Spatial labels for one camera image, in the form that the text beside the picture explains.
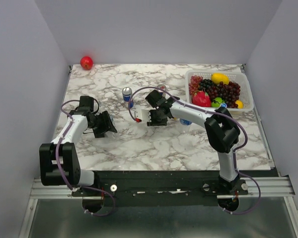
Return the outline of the blue label plastic bottle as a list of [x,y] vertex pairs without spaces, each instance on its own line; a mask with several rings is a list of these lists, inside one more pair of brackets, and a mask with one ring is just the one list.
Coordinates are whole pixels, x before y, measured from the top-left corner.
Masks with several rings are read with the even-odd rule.
[[185,119],[179,119],[179,122],[183,126],[190,126],[192,124],[191,121],[185,120]]

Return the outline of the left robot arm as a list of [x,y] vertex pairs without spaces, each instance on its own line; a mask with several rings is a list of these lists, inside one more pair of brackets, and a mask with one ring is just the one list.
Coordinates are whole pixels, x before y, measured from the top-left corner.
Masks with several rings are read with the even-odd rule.
[[90,196],[100,191],[100,183],[95,172],[80,168],[76,144],[87,129],[92,129],[95,138],[103,138],[105,133],[116,133],[112,119],[107,111],[96,113],[96,99],[80,96],[79,105],[67,115],[67,123],[50,143],[39,148],[40,177],[44,186],[66,185],[69,189],[83,186]]

